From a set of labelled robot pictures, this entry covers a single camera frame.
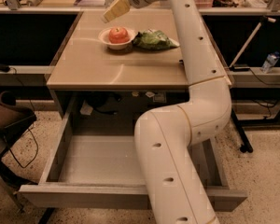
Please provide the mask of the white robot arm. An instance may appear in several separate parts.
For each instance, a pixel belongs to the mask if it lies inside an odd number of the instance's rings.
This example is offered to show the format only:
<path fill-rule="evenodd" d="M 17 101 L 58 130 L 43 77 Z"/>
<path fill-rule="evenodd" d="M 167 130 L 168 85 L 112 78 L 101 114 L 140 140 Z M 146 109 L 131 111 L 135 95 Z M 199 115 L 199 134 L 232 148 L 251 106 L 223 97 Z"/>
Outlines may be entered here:
<path fill-rule="evenodd" d="M 161 0 L 116 0 L 104 14 L 109 22 Z M 148 110 L 137 120 L 134 142 L 158 224 L 220 224 L 188 146 L 215 137 L 231 116 L 226 72 L 194 0 L 167 0 L 189 83 L 189 100 Z"/>

